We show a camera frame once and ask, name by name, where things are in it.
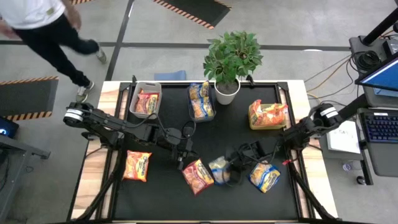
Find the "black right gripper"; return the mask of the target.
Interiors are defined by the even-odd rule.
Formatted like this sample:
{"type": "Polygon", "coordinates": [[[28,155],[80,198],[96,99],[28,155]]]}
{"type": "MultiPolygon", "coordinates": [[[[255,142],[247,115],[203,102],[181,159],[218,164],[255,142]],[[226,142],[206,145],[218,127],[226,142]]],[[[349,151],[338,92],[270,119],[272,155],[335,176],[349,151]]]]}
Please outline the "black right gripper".
{"type": "MultiPolygon", "coordinates": [[[[263,148],[259,141],[252,143],[244,143],[241,145],[241,152],[237,149],[227,149],[225,159],[228,163],[241,162],[241,156],[243,159],[250,159],[252,161],[263,161],[268,157],[268,152],[263,148]]],[[[230,169],[229,184],[240,185],[242,181],[242,171],[236,167],[230,169]]]]}

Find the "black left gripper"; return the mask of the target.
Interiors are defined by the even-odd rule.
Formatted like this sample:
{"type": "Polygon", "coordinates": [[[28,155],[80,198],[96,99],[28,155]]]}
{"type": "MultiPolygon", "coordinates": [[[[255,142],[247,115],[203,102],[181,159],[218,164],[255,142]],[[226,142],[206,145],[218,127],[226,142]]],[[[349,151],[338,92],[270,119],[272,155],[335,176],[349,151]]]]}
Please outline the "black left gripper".
{"type": "Polygon", "coordinates": [[[172,158],[177,159],[177,169],[183,169],[183,159],[199,157],[199,153],[192,150],[191,140],[193,130],[166,130],[164,148],[171,152],[172,158]]]}

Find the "blue Maruchan noodle pack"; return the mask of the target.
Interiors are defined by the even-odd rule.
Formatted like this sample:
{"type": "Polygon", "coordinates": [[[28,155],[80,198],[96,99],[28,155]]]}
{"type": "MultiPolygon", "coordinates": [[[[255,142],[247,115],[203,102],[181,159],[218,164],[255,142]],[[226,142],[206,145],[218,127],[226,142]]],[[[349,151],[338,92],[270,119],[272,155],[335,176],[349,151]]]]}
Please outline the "blue Maruchan noodle pack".
{"type": "Polygon", "coordinates": [[[279,177],[279,170],[272,164],[257,163],[248,179],[258,190],[266,193],[278,182],[279,177]]]}
{"type": "Polygon", "coordinates": [[[229,165],[224,156],[211,161],[208,166],[213,174],[215,184],[223,185],[230,180],[229,165]]]}
{"type": "Polygon", "coordinates": [[[209,96],[192,100],[191,104],[195,119],[208,119],[214,117],[215,113],[209,96]]]}
{"type": "Polygon", "coordinates": [[[192,83],[188,88],[189,97],[191,100],[198,100],[200,98],[209,96],[209,82],[203,82],[200,84],[192,83]]]}

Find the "dark transparent plastic bin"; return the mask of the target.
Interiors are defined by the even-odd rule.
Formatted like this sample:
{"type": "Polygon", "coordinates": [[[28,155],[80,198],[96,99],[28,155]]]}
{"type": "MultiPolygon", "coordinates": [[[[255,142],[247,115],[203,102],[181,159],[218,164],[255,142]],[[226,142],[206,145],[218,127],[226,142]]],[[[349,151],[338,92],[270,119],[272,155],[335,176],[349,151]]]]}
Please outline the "dark transparent plastic bin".
{"type": "MultiPolygon", "coordinates": [[[[211,95],[211,85],[210,85],[210,83],[209,83],[209,97],[210,97],[211,105],[212,105],[212,107],[213,107],[213,111],[214,111],[214,113],[216,114],[215,107],[214,107],[214,105],[213,105],[212,95],[211,95]]],[[[192,104],[191,104],[191,99],[190,99],[190,97],[189,97],[189,93],[188,93],[188,106],[189,106],[190,116],[191,116],[191,118],[192,118],[193,120],[195,120],[196,122],[210,121],[210,120],[212,120],[212,119],[215,117],[215,115],[214,115],[214,117],[208,118],[208,119],[195,119],[195,117],[194,117],[194,112],[193,112],[193,107],[192,107],[192,104]]]]}

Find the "black table mat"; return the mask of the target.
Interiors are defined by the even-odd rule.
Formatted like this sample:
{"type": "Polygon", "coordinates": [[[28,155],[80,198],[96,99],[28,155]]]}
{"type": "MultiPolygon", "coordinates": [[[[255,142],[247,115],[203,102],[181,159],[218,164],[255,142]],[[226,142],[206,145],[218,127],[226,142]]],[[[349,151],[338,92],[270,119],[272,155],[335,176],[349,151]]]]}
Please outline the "black table mat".
{"type": "MultiPolygon", "coordinates": [[[[275,85],[243,86],[229,105],[216,105],[211,121],[197,124],[193,149],[208,164],[230,148],[252,143],[272,135],[271,130],[249,127],[251,103],[278,102],[275,85]]],[[[147,180],[123,180],[118,189],[116,220],[295,220],[297,207],[289,172],[283,164],[285,155],[276,153],[272,164],[280,170],[280,179],[270,191],[262,193],[248,180],[248,171],[235,187],[212,185],[199,194],[192,192],[177,169],[171,153],[158,146],[143,146],[126,136],[125,150],[149,152],[147,180]]]]}

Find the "yellow-green plastic bin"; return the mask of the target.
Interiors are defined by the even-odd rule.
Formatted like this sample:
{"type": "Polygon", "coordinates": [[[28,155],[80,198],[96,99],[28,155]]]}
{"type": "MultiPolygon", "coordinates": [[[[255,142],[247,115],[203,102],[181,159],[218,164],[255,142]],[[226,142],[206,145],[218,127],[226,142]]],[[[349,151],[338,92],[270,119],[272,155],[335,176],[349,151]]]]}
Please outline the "yellow-green plastic bin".
{"type": "MultiPolygon", "coordinates": [[[[262,104],[262,102],[261,102],[261,108],[262,108],[262,110],[263,110],[263,109],[265,109],[265,108],[271,107],[273,104],[262,104]]],[[[261,125],[259,125],[259,126],[253,126],[253,125],[251,124],[251,122],[250,122],[249,110],[248,110],[249,127],[250,127],[251,129],[253,129],[253,130],[260,130],[260,129],[280,129],[280,128],[283,128],[283,127],[286,126],[286,122],[287,122],[286,114],[285,114],[285,121],[284,121],[283,123],[281,123],[281,124],[272,125],[272,126],[264,126],[264,125],[261,124],[261,125]]]]}

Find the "white plastic bin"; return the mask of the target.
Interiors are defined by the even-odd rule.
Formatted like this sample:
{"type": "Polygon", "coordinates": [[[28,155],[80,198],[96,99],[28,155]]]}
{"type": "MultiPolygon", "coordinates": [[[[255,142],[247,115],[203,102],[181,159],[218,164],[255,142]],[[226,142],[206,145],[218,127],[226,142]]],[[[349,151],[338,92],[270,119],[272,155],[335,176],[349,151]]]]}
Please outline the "white plastic bin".
{"type": "Polygon", "coordinates": [[[160,102],[161,102],[161,100],[162,100],[162,86],[161,86],[161,84],[160,83],[154,83],[154,82],[139,82],[139,83],[136,83],[135,85],[134,85],[134,93],[133,93],[133,96],[132,96],[132,98],[131,98],[131,103],[130,103],[130,108],[129,108],[129,110],[130,110],[130,112],[132,113],[132,114],[134,114],[136,117],[138,117],[138,118],[142,118],[142,119],[144,119],[144,118],[149,118],[149,119],[155,119],[155,115],[152,115],[152,114],[142,114],[142,113],[136,113],[135,112],[135,106],[136,106],[136,103],[137,103],[137,101],[138,101],[138,94],[139,94],[139,92],[142,90],[142,89],[144,89],[145,91],[149,91],[149,92],[159,92],[160,93],[160,99],[159,99],[159,101],[158,101],[158,103],[157,103],[157,108],[156,108],[156,110],[155,110],[155,114],[158,114],[159,113],[159,108],[160,108],[160,102]]]}

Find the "green plant in white pot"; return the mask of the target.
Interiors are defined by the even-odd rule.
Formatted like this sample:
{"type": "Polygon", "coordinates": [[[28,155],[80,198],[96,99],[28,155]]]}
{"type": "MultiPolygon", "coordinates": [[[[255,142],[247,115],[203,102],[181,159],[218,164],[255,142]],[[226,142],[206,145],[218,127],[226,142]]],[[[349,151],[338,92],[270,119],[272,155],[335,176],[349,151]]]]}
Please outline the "green plant in white pot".
{"type": "Polygon", "coordinates": [[[232,103],[241,84],[262,64],[263,55],[256,35],[245,31],[226,32],[211,41],[203,62],[204,76],[214,80],[218,103],[232,103]]]}

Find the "white paper sheet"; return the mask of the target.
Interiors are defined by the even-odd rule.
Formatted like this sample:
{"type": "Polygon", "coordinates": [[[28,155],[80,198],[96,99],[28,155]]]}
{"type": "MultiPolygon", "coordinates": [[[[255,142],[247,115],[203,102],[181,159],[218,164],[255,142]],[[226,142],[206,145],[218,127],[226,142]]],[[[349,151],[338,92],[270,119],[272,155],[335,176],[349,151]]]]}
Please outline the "white paper sheet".
{"type": "Polygon", "coordinates": [[[360,154],[356,123],[345,121],[337,129],[326,134],[328,149],[360,154]]]}

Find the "black diagonal stand beam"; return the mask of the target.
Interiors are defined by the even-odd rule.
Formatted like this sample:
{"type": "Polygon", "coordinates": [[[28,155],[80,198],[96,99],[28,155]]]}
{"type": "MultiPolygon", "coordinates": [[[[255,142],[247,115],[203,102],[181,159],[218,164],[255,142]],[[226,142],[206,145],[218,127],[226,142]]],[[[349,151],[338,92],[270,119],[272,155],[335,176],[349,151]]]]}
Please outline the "black diagonal stand beam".
{"type": "Polygon", "coordinates": [[[341,110],[339,110],[338,114],[344,120],[350,119],[357,113],[357,110],[359,108],[369,108],[369,104],[365,94],[360,95],[347,106],[344,106],[341,110]]]}

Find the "laptop computer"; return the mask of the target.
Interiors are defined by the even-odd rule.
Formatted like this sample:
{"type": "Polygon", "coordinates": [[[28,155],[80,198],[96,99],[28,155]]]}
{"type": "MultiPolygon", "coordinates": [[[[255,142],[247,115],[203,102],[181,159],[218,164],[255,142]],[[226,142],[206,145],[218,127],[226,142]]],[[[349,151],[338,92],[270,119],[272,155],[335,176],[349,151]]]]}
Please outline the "laptop computer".
{"type": "MultiPolygon", "coordinates": [[[[363,88],[369,108],[360,108],[358,115],[363,130],[363,113],[398,113],[398,97],[376,95],[371,87],[363,88]]],[[[363,131],[366,146],[376,175],[398,177],[398,143],[369,142],[363,131]]]]}

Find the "black keyboard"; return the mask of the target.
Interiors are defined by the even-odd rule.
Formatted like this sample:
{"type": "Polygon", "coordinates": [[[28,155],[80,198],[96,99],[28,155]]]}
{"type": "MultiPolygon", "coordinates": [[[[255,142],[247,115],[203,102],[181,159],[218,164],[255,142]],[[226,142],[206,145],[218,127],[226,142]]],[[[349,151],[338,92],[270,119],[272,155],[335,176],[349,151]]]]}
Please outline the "black keyboard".
{"type": "Polygon", "coordinates": [[[398,113],[363,113],[361,116],[369,142],[398,143],[398,113]]]}

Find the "computer monitor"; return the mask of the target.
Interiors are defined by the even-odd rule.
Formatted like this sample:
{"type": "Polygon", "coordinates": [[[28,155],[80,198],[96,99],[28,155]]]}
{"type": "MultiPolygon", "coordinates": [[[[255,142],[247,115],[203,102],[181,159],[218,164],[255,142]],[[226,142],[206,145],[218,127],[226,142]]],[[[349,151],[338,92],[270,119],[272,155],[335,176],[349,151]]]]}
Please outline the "computer monitor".
{"type": "Polygon", "coordinates": [[[398,91],[398,57],[381,63],[380,66],[358,78],[355,84],[383,90],[398,91]]]}

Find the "grey stand base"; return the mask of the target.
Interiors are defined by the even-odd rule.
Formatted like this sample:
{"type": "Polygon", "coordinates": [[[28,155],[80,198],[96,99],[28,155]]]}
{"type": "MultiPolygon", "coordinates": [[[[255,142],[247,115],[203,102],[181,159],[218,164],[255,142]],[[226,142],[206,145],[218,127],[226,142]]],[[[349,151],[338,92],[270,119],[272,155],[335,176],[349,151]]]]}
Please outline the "grey stand base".
{"type": "Polygon", "coordinates": [[[351,49],[350,65],[355,65],[355,70],[360,75],[376,68],[377,65],[398,53],[398,34],[378,38],[369,46],[361,43],[363,37],[359,36],[349,39],[351,49]]]}

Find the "person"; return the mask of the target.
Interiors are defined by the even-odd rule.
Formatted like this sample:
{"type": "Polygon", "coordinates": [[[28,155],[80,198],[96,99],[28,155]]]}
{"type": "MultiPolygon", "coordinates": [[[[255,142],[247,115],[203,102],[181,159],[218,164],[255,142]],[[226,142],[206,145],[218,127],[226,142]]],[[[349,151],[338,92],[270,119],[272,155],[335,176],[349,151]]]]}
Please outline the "person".
{"type": "Polygon", "coordinates": [[[80,13],[70,0],[0,0],[0,33],[19,37],[31,50],[78,86],[76,101],[88,98],[94,83],[69,61],[61,46],[82,55],[107,58],[99,43],[82,39],[80,13]]]}

